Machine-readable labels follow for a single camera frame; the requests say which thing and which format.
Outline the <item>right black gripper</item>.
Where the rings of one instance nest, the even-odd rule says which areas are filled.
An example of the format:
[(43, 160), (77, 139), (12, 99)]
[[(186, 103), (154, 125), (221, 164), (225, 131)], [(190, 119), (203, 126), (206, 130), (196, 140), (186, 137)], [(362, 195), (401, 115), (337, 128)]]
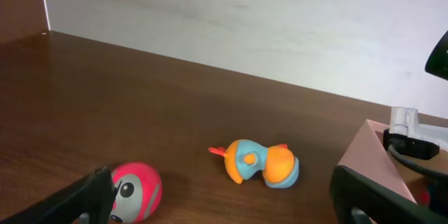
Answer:
[(383, 133), (383, 147), (387, 151), (389, 146), (401, 154), (420, 160), (430, 160), (440, 152), (440, 147), (429, 141), (409, 138), (401, 134), (392, 134), (389, 129)]

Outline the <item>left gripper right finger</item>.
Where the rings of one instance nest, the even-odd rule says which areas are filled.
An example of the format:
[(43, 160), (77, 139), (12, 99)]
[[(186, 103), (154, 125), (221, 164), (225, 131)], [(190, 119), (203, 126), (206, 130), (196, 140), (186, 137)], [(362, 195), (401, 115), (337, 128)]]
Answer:
[(446, 217), (344, 165), (333, 170), (330, 196), (339, 223), (447, 224)]

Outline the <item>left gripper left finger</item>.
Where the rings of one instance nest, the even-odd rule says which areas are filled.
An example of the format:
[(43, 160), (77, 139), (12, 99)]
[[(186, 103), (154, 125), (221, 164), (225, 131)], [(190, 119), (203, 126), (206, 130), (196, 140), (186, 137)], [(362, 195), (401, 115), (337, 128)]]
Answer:
[(7, 217), (1, 224), (72, 223), (83, 214), (88, 215), (88, 223), (107, 223), (116, 194), (111, 172), (103, 167)]

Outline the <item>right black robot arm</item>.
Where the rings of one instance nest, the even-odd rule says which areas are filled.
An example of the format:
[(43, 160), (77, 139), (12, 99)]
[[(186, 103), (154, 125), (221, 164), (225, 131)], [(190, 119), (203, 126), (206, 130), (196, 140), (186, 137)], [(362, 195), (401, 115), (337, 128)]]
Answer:
[[(446, 34), (431, 52), (425, 71), (447, 79)], [(420, 123), (415, 108), (393, 107), (389, 128), (384, 131), (383, 146), (386, 150), (395, 148), (402, 155), (429, 160), (441, 150), (447, 150), (447, 128)]]

